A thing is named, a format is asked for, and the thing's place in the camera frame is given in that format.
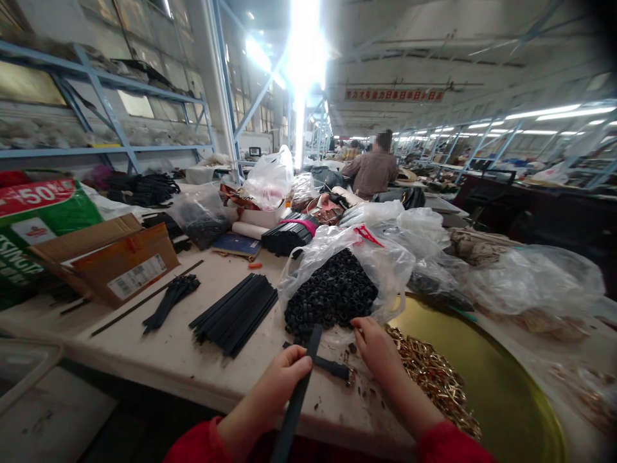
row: worker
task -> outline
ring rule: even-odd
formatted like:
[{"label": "worker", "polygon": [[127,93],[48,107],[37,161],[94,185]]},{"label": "worker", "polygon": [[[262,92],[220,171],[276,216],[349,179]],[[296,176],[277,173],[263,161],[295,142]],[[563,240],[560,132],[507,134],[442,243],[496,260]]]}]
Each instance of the worker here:
[{"label": "worker", "polygon": [[371,152],[358,156],[341,173],[355,177],[353,192],[369,201],[373,195],[388,190],[388,182],[398,177],[397,160],[390,154],[392,131],[386,130],[375,137]]},{"label": "worker", "polygon": [[[374,318],[354,318],[352,325],[362,360],[416,441],[419,463],[495,462],[480,444],[444,418],[409,378],[392,338]],[[263,434],[274,428],[298,381],[311,371],[312,361],[306,353],[303,347],[293,345],[274,357],[257,384],[229,415],[196,425],[176,441],[164,463],[235,463],[246,461],[249,454],[250,461],[267,461],[272,450],[265,441],[272,436],[265,436],[255,451],[253,447]],[[371,460],[366,455],[354,455],[352,450],[302,438],[296,439],[294,446],[304,448],[298,448],[297,452],[292,448],[291,462],[312,462],[316,455],[321,459],[324,454],[330,457],[328,461]]]},{"label": "worker", "polygon": [[345,161],[353,161],[358,156],[360,156],[360,142],[357,140],[352,140],[350,148],[347,150]]}]

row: brown jacket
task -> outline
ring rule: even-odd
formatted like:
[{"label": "brown jacket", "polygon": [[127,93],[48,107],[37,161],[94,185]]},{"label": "brown jacket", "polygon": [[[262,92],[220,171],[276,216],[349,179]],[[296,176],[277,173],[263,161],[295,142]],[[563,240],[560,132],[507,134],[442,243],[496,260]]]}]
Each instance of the brown jacket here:
[{"label": "brown jacket", "polygon": [[368,152],[355,158],[341,172],[346,177],[355,176],[353,192],[370,200],[374,194],[388,190],[388,182],[398,177],[397,160],[383,152]]}]

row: shelf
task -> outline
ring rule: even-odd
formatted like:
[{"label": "shelf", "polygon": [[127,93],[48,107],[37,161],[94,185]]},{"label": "shelf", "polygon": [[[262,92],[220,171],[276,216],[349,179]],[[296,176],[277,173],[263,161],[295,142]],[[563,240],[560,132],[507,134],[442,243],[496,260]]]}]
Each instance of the shelf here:
[{"label": "shelf", "polygon": [[[57,58],[55,56],[47,55],[46,53],[41,53],[40,51],[20,47],[4,41],[0,41],[0,53],[3,55],[0,57],[1,60],[12,64],[35,68],[48,73],[60,73],[70,80],[77,80],[86,83],[90,82],[88,77],[89,70],[83,64],[79,64],[77,62]],[[32,62],[30,60],[43,62],[45,63],[45,66],[41,66],[39,63]],[[109,89],[123,90],[177,103],[204,103],[202,100],[191,98],[190,96],[180,95],[178,93],[144,84],[137,80],[110,74],[98,68],[93,68],[93,73],[99,78],[101,85]]]},{"label": "shelf", "polygon": [[[170,145],[170,146],[149,146],[149,147],[134,147],[130,150],[134,152],[148,151],[180,151],[192,149],[212,149],[212,145]],[[86,154],[114,154],[126,153],[126,147],[109,147],[109,148],[48,148],[48,149],[12,149],[0,151],[0,159],[17,159],[17,158],[39,158],[47,156],[79,156]]]}]

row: green bag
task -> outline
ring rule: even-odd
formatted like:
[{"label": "green bag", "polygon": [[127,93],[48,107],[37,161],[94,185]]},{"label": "green bag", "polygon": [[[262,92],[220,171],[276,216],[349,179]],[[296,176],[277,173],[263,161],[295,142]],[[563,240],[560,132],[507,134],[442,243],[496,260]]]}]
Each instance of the green bag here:
[{"label": "green bag", "polygon": [[0,189],[0,310],[25,299],[23,287],[44,270],[28,246],[101,223],[77,180],[48,180]]}]

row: red banner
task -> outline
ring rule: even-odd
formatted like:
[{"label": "red banner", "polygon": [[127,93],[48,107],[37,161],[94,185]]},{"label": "red banner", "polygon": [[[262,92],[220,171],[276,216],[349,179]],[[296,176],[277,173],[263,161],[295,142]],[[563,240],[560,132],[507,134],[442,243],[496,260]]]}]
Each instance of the red banner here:
[{"label": "red banner", "polygon": [[75,193],[70,179],[27,183],[0,190],[0,217],[68,201]]},{"label": "red banner", "polygon": [[396,90],[346,89],[345,101],[388,103],[441,103],[442,89],[418,88]]}]

